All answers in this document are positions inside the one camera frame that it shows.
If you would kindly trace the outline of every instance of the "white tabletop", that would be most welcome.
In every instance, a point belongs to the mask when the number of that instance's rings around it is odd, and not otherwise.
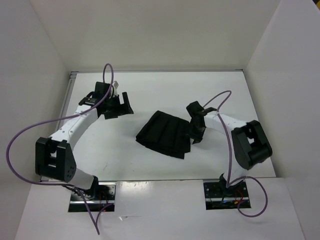
[[[78,73],[67,115],[94,90],[102,73]],[[226,137],[206,129],[203,141],[191,146],[184,159],[160,154],[136,142],[136,135],[157,111],[190,120],[186,106],[206,103],[216,94],[232,90],[221,112],[239,120],[257,120],[244,74],[234,72],[116,72],[118,93],[127,92],[133,115],[104,120],[101,116],[83,134],[73,154],[77,167],[101,181],[216,179],[228,166]],[[222,97],[212,102],[217,107]],[[275,177],[271,160],[255,166],[254,177]]]
[[[118,182],[114,212],[99,219],[100,236],[87,212],[68,212],[68,190],[33,185],[15,240],[303,240],[285,181],[260,181],[269,204],[256,218],[206,210],[202,180]],[[252,209],[243,211],[256,214],[264,194],[254,181],[246,183]]]

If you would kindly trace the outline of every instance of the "cable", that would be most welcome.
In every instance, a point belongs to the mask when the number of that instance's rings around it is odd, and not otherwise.
[[[25,131],[29,130],[29,129],[32,129],[34,127],[37,127],[37,126],[40,126],[40,125],[43,125],[43,124],[48,124],[48,123],[53,123],[53,122],[56,122],[56,121],[62,121],[62,120],[67,120],[67,119],[73,119],[73,118],[77,118],[79,117],[79,115],[84,115],[86,113],[88,113],[89,111],[95,109],[96,107],[98,107],[109,95],[110,91],[111,91],[111,88],[112,88],[112,85],[114,83],[114,69],[112,67],[112,65],[110,63],[107,63],[104,68],[103,68],[103,74],[102,74],[102,80],[103,82],[105,83],[105,72],[106,72],[106,68],[107,67],[110,67],[110,71],[111,71],[111,81],[110,81],[110,86],[108,88],[108,90],[106,91],[105,95],[103,96],[103,98],[97,102],[97,104],[93,105],[91,108],[79,113],[79,114],[75,114],[75,115],[71,115],[71,116],[64,116],[64,117],[60,117],[60,118],[56,118],[56,119],[51,119],[51,120],[46,120],[46,121],[41,121],[41,122],[38,122],[38,123],[35,123],[35,124],[32,124],[30,126],[27,126],[26,128],[22,129],[21,131],[19,131],[16,135],[14,135],[14,137],[10,140],[10,142],[8,143],[8,146],[6,147],[6,151],[5,151],[5,158],[6,158],[6,163],[8,164],[10,170],[13,172],[13,174],[15,176],[17,176],[19,179],[21,179],[22,181],[25,181],[29,184],[34,184],[34,185],[50,185],[50,186],[66,186],[66,187],[74,187],[76,188],[75,186],[73,186],[72,184],[66,184],[66,183],[45,183],[45,182],[37,182],[37,181],[32,181],[32,180],[29,180],[29,179],[26,179],[25,177],[21,176],[15,169],[14,167],[12,166],[11,164],[11,161],[10,161],[10,148],[12,146],[12,144],[14,143],[14,141],[22,134],[24,133]],[[90,208],[89,208],[89,205],[85,199],[85,196],[82,194],[81,190],[79,188],[76,188],[78,193],[81,195],[83,201],[84,201],[84,205],[90,215],[90,218],[95,226],[95,229],[98,233],[98,235],[100,234],[99,233],[99,229],[98,229],[98,225],[96,224],[93,216],[92,216],[92,213],[90,211]]]
[[[255,177],[253,176],[241,176],[241,177],[238,177],[236,178],[235,180],[233,180],[232,182],[230,182],[230,176],[231,176],[231,170],[232,170],[232,146],[231,146],[231,138],[228,134],[228,129],[227,129],[227,126],[224,122],[224,120],[222,119],[222,117],[220,116],[220,108],[221,106],[228,100],[228,98],[231,96],[232,92],[231,90],[226,90],[226,91],[223,91],[223,92],[220,92],[218,95],[214,96],[213,98],[211,98],[205,105],[203,105],[203,108],[205,106],[207,106],[210,102],[212,102],[214,99],[216,99],[217,97],[219,97],[220,95],[222,94],[225,94],[225,93],[229,93],[228,96],[226,96],[226,98],[220,103],[220,105],[218,106],[217,108],[217,116],[218,118],[220,119],[221,121],[221,124],[223,126],[223,129],[224,129],[224,132],[225,132],[225,136],[226,136],[226,139],[227,139],[227,142],[228,142],[228,149],[229,149],[229,167],[228,167],[228,177],[227,177],[227,181],[226,181],[226,187],[228,188],[231,184],[235,183],[236,181],[239,181],[239,180],[244,180],[244,179],[253,179],[255,180],[261,187],[263,193],[264,193],[264,196],[265,196],[265,204],[264,204],[264,207],[263,209],[257,213],[257,214],[254,214],[254,215],[248,215],[244,212],[242,212],[240,210],[240,205],[248,200],[243,200],[243,201],[240,201],[238,204],[237,204],[237,209],[239,211],[239,213],[241,213],[243,216],[245,217],[248,217],[248,218],[255,218],[255,217],[258,217],[260,216],[261,214],[263,214],[265,212],[265,210],[267,209],[267,206],[268,206],[268,195],[267,195],[267,192],[266,192],[266,189],[264,188],[264,186],[262,186],[262,184],[259,182],[258,179],[256,179]]]

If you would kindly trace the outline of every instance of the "white panel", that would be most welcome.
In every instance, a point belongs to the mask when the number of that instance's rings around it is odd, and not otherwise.
[[[30,0],[69,70],[246,66],[279,0]]]
[[[74,113],[79,101],[101,79],[101,72],[77,75],[67,115]],[[134,114],[108,120],[101,116],[73,151],[77,167],[101,181],[218,179],[227,169],[226,136],[212,129],[205,130],[203,141],[192,145],[184,159],[160,154],[137,143],[136,135],[157,110],[189,121],[186,107],[190,103],[204,104],[216,94],[232,90],[221,113],[247,122],[257,119],[241,71],[116,72],[114,79],[119,83],[118,93],[127,92]],[[217,107],[222,100],[220,97],[210,106]],[[249,174],[275,177],[270,159],[255,166]]]
[[[29,1],[0,1],[0,31],[0,239],[12,240],[30,185],[9,170],[7,144],[22,128],[58,116],[68,73]],[[54,127],[30,130],[13,144],[12,164],[24,177],[35,178],[35,142]]]
[[[236,209],[206,210],[201,180],[118,182],[114,212],[100,216],[100,236],[87,212],[68,213],[66,189],[34,185],[15,240],[303,240],[285,181],[260,181],[269,205],[256,218]],[[243,211],[258,213],[264,194],[254,181],[247,188],[252,209]]]
[[[280,2],[245,76],[305,237],[319,239],[320,11],[312,0]]]

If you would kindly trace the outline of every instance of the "black garment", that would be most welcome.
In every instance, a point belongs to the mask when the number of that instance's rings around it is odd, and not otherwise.
[[[184,159],[190,152],[190,138],[186,135],[189,122],[156,111],[136,136],[136,141],[158,153]]]

